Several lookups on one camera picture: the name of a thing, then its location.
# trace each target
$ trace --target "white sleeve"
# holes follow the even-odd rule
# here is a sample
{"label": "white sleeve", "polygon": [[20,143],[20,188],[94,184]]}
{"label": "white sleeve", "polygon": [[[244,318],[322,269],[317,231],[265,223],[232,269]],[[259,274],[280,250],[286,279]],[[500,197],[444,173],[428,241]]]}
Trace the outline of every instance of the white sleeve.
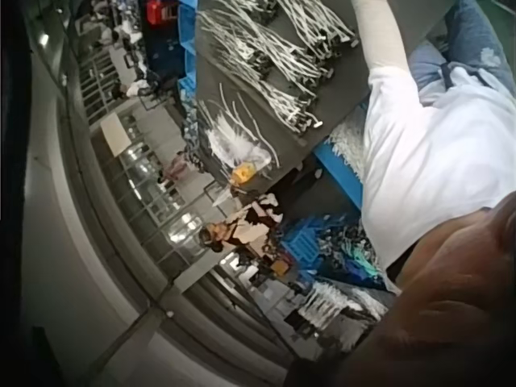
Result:
{"label": "white sleeve", "polygon": [[409,71],[400,33],[387,0],[352,0],[370,70],[394,66]]}
{"label": "white sleeve", "polygon": [[395,131],[404,130],[416,123],[416,117],[421,115],[423,107],[412,75],[398,67],[373,69],[369,85],[371,97],[364,144],[366,150],[372,151],[381,148]]}

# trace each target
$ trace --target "white shirt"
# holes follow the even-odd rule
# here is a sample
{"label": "white shirt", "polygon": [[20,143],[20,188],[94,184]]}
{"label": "white shirt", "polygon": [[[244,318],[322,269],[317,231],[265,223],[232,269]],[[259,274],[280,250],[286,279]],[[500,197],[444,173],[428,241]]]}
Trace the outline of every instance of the white shirt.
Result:
{"label": "white shirt", "polygon": [[129,89],[127,89],[126,95],[131,97],[137,97],[138,96],[138,90],[140,89],[146,89],[150,87],[146,80],[140,79],[139,81],[134,81],[131,83],[131,86],[129,86]]}
{"label": "white shirt", "polygon": [[419,95],[407,71],[371,72],[363,223],[383,269],[439,224],[516,190],[516,103],[481,75],[492,89],[457,68],[455,87],[440,80]]}

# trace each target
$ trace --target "ceiling light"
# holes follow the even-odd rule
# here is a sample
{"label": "ceiling light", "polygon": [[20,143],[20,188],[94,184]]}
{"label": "ceiling light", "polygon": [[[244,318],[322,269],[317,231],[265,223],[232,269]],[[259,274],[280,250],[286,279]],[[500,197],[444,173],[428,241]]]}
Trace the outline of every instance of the ceiling light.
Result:
{"label": "ceiling light", "polygon": [[190,214],[184,214],[183,216],[181,216],[181,220],[182,220],[184,223],[188,223],[190,220],[192,220],[192,215],[190,215]]}
{"label": "ceiling light", "polygon": [[48,35],[47,34],[42,34],[42,36],[40,37],[40,44],[45,47],[48,43]]}

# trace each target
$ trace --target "blue tray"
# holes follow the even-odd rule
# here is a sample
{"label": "blue tray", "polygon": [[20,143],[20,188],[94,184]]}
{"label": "blue tray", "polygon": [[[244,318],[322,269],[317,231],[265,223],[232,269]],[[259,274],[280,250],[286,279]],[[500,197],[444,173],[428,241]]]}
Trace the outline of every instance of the blue tray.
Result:
{"label": "blue tray", "polygon": [[179,43],[186,51],[195,55],[195,9],[181,4],[178,14]]}
{"label": "blue tray", "polygon": [[179,88],[179,93],[181,94],[181,90],[186,92],[186,95],[190,98],[195,98],[195,84],[192,83],[191,79],[186,76],[177,81],[177,87]]}
{"label": "blue tray", "polygon": [[197,9],[198,0],[181,0],[181,2],[187,6],[191,6],[195,10]]}
{"label": "blue tray", "polygon": [[337,156],[331,150],[332,146],[326,140],[320,143],[314,150],[321,164],[333,176],[340,185],[340,188],[352,200],[356,208],[362,210],[362,196],[364,187],[352,167],[344,162],[342,157]]}
{"label": "blue tray", "polygon": [[191,52],[185,51],[185,71],[186,76],[190,79],[194,89],[197,88],[197,70],[196,70],[196,59],[195,55]]}

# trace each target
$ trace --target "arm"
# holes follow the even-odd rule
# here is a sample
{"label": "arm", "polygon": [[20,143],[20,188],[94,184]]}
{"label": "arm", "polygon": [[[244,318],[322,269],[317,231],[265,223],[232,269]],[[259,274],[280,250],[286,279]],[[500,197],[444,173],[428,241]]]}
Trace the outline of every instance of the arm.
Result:
{"label": "arm", "polygon": [[393,66],[409,72],[402,35],[387,0],[352,0],[369,70]]}

